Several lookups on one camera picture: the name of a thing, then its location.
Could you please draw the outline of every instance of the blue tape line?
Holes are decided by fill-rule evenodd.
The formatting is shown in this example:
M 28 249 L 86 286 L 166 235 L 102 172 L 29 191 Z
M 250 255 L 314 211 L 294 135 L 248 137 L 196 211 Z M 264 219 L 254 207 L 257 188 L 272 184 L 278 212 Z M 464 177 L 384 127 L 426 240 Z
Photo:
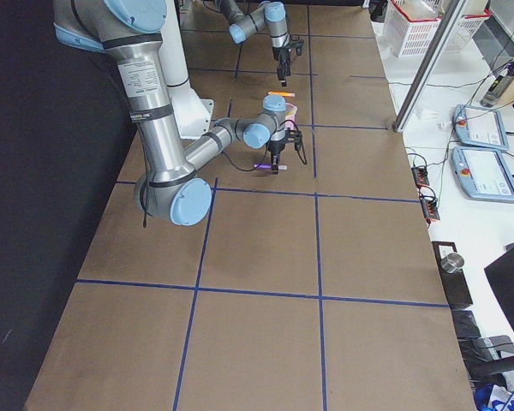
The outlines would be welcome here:
M 95 279 L 89 279 L 89 278 L 78 278 L 76 280 L 76 283 L 119 285 L 119 286 L 127 286 L 127 287 L 143 287 L 143 288 L 148 288 L 148 289 L 186 289 L 188 291 L 194 290 L 194 287 L 190 287 L 188 285 L 137 283 L 137 282 L 131 282 L 131 281 L 95 280 Z
M 366 40 L 375 40 L 375 37 L 369 36 L 343 36 L 343 35 L 333 35 L 333 34 L 310 34 L 310 37 L 325 37 L 329 39 L 366 39 Z
M 269 190 L 251 190 L 245 188 L 217 188 L 218 191 L 229 191 L 232 193 L 255 193 L 255 194 L 276 194 L 276 195 L 300 195 L 303 197 L 314 197 L 311 193 L 298 193 L 290 191 L 269 191 Z
M 199 28 L 182 28 L 180 32 L 189 33 L 228 33 L 228 30 L 200 30 Z
M 314 193 L 314 219 L 316 224 L 316 261 L 318 272 L 318 306 L 320 310 L 320 356 L 322 367 L 322 405 L 327 411 L 327 378 L 326 378 L 326 334 L 324 332 L 324 301 L 322 289 L 322 262 L 320 245 L 320 209 L 317 193 Z
M 292 293 L 275 293 L 272 291 L 252 291 L 250 289 L 215 289 L 213 287 L 200 287 L 199 291 L 206 291 L 209 293 L 222 293 L 222 294 L 241 294 L 241 295 L 260 295 L 266 297 L 283 297 L 283 298 L 300 298 L 306 300 L 318 300 L 317 295 L 307 294 L 292 294 Z
M 240 48 L 238 49 L 238 59 L 236 60 L 236 71 L 234 72 L 234 78 L 238 78 L 238 70 L 240 69 L 240 60 L 242 59 L 242 48 L 243 43 L 240 44 Z
M 420 204 L 419 200 L 406 200 L 406 199 L 388 199 L 382 197 L 364 197 L 359 195 L 342 195 L 342 194 L 317 194 L 318 197 L 326 197 L 330 199 L 352 199 L 352 200 L 366 200 L 366 201 L 389 201 L 394 203 L 415 203 Z
M 179 396 L 181 394 L 182 375 L 184 374 L 185 363 L 187 361 L 188 343 L 190 341 L 190 332 L 192 330 L 192 323 L 194 320 L 194 311 L 196 310 L 196 300 L 198 299 L 198 288 L 200 287 L 200 279 L 202 275 L 202 266 L 204 264 L 204 258 L 206 257 L 207 239 L 209 237 L 209 228 L 212 223 L 213 206 L 215 204 L 215 194 L 217 192 L 218 179 L 215 179 L 212 191 L 212 202 L 209 206 L 209 214 L 207 216 L 206 233 L 204 235 L 204 242 L 202 244 L 202 253 L 200 255 L 200 264 L 198 267 L 198 276 L 196 277 L 196 284 L 194 286 L 194 296 L 192 299 L 192 306 L 190 308 L 190 316 L 188 317 L 187 334 L 185 336 L 185 343 L 182 348 L 181 366 L 179 367 L 179 377 L 177 378 L 177 387 L 175 389 L 175 399 L 173 401 L 173 411 L 177 410 L 179 405 Z
M 345 194 L 320 194 L 320 193 L 299 193 L 290 191 L 272 191 L 272 190 L 252 190 L 246 188 L 217 188 L 218 191 L 228 191 L 232 193 L 251 193 L 251 194 L 275 194 L 275 195 L 295 195 L 302 197 L 323 197 L 331 199 L 350 199 L 350 200 L 367 200 L 367 201 L 389 201 L 397 203 L 416 203 L 420 204 L 419 200 L 407 200 L 407 199 L 389 199 L 381 197 L 364 197 L 357 195 L 345 195 Z
M 181 33 L 183 33 L 183 32 L 228 33 L 228 30 L 202 30 L 202 29 L 198 29 L 198 28 L 183 28 L 183 29 L 181 29 Z M 263 33 L 263 32 L 257 32 L 256 34 L 270 36 L 269 33 Z M 292 33 L 291 35 L 307 37 L 308 33 L 307 34 Z M 324 38 L 331 38 L 331 39 L 375 39 L 375 37 L 368 37 L 368 36 L 343 36 L 343 35 L 333 35 L 333 34 L 310 34 L 309 37 L 324 37 Z
M 384 75 L 349 75 L 349 77 L 354 77 L 356 79 L 382 79 L 386 80 Z
M 324 301 L 344 301 L 344 302 L 363 302 L 367 304 L 383 304 L 389 306 L 411 306 L 411 307 L 430 307 L 430 308 L 449 308 L 449 304 L 439 304 L 435 302 L 416 302 L 416 301 L 396 301 L 396 300 L 375 300 L 368 298 L 334 297 L 324 296 Z
M 137 283 L 130 281 L 116 281 L 116 280 L 98 280 L 90 278 L 79 278 L 75 281 L 82 284 L 97 284 L 97 285 L 116 285 L 120 287 L 142 287 L 149 289 L 181 289 L 187 291 L 196 291 L 196 287 L 188 285 L 172 285 L 172 284 L 157 284 L 157 283 Z M 242 294 L 242 295 L 260 295 L 264 297 L 281 297 L 281 298 L 302 298 L 306 300 L 319 300 L 319 295 L 295 294 L 295 293 L 276 293 L 272 291 L 252 291 L 246 289 L 215 289 L 212 287 L 199 287 L 198 291 L 210 293 L 224 293 L 224 294 Z M 396 300 L 376 300 L 366 298 L 353 298 L 353 297 L 337 297 L 332 295 L 323 295 L 321 300 L 324 301 L 345 301 L 345 302 L 360 302 L 369 304 L 384 304 L 396 306 L 413 306 L 413 307 L 439 307 L 448 308 L 447 304 L 436 304 L 431 302 L 417 302 L 417 301 L 396 301 Z
M 262 70 L 231 70 L 228 68 L 188 68 L 191 71 L 215 71 L 219 73 L 244 73 L 244 74 L 276 74 L 275 71 L 262 71 Z M 310 73 L 291 73 L 291 75 L 310 75 L 317 76 L 317 74 Z
M 353 128 L 360 130 L 388 130 L 387 127 L 373 127 L 373 126 L 329 126 L 325 124 L 314 124 L 316 128 Z
M 232 112 L 232 98 L 229 100 L 229 108 L 226 111 L 227 118 L 230 117 L 230 113 Z
M 316 136 L 314 135 L 314 83 L 312 81 L 312 48 L 311 48 L 311 36 L 310 36 L 310 7 L 307 4 L 307 25 L 308 25 L 308 72 L 310 76 L 310 122 L 312 127 L 312 166 L 313 176 L 318 176 L 318 166 L 316 159 Z

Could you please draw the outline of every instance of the black curtain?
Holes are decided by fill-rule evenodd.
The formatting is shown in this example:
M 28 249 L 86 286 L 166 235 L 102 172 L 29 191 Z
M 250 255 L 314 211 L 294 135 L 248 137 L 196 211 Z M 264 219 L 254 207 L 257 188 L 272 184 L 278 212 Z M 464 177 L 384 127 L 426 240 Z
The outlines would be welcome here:
M 111 61 L 52 23 L 49 0 L 0 1 L 0 411 L 22 409 L 134 136 Z

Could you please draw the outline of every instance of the power strip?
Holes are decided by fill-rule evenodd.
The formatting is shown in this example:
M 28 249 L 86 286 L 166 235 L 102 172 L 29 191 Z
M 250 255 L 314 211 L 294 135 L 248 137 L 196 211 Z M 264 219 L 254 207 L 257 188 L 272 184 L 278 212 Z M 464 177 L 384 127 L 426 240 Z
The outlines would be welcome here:
M 430 181 L 427 176 L 427 169 L 425 167 L 411 167 L 411 174 L 413 175 L 413 181 L 418 188 L 430 185 Z
M 433 204 L 433 202 L 431 200 L 426 200 L 423 198 L 420 198 L 419 201 L 421 202 L 422 214 L 425 216 L 425 220 L 427 220 L 427 223 L 434 223 L 436 221 L 439 221 L 438 210 L 436 210 L 436 207 Z

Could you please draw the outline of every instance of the white table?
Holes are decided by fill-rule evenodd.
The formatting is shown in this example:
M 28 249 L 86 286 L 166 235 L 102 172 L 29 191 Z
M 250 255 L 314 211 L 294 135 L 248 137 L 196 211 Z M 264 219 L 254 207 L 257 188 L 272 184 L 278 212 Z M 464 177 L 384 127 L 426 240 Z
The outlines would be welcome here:
M 388 81 L 411 83 L 422 57 L 398 59 L 380 37 L 382 24 L 374 23 L 374 30 L 378 34 L 378 45 Z M 429 84 L 458 86 L 481 80 L 488 73 L 487 63 L 471 41 L 461 54 L 442 56 Z M 479 100 L 493 80 L 491 76 L 485 81 L 472 105 L 479 106 Z M 419 119 L 413 114 L 403 131 L 405 145 L 412 147 L 429 163 L 440 162 L 451 136 L 451 112 L 456 104 L 466 104 L 476 88 L 477 85 L 459 89 L 427 87 L 418 108 L 435 111 L 438 116 Z M 397 110 L 408 90 L 409 86 L 391 85 L 391 95 Z M 501 112 L 506 130 L 514 132 L 514 110 L 508 106 Z M 439 123 L 444 123 L 446 127 L 440 128 Z M 510 152 L 514 154 L 514 136 L 508 139 Z M 505 155 L 505 160 L 514 174 L 514 158 Z M 428 170 L 431 186 L 437 194 L 442 187 L 439 203 L 441 220 L 433 223 L 428 231 L 431 241 L 453 241 L 458 252 L 463 255 L 464 274 L 474 302 L 471 310 L 481 334 L 485 337 L 505 334 L 514 341 L 514 332 L 484 272 L 486 266 L 504 253 L 504 246 L 514 242 L 514 204 L 469 200 L 453 173 L 451 152 L 449 160 L 445 162 L 443 177 L 439 166 L 431 166 Z

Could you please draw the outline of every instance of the blue joint cap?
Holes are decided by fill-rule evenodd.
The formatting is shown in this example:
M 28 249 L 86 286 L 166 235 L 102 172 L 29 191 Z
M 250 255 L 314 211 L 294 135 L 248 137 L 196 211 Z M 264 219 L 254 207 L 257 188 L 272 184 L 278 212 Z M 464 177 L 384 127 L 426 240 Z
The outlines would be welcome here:
M 195 225 L 204 218 L 212 204 L 212 190 L 201 178 L 182 185 L 171 201 L 170 219 L 176 225 Z
M 123 24 L 139 33 L 159 32 L 165 22 L 165 0 L 105 0 L 106 7 Z
M 56 23 L 53 23 L 53 26 L 55 26 L 55 35 L 60 43 L 77 49 L 93 51 L 95 53 L 105 53 L 103 45 L 98 41 L 80 36 L 80 34 L 71 32 Z
M 276 23 L 285 19 L 285 8 L 281 2 L 273 2 L 265 6 L 265 17 L 267 20 Z
M 274 112 L 286 111 L 285 98 L 275 94 L 266 96 L 263 98 L 263 109 Z
M 234 42 L 239 45 L 242 41 L 246 41 L 246 33 L 237 24 L 231 24 L 229 27 L 230 36 Z
M 261 148 L 271 139 L 271 132 L 264 124 L 254 122 L 243 132 L 244 142 L 251 148 Z

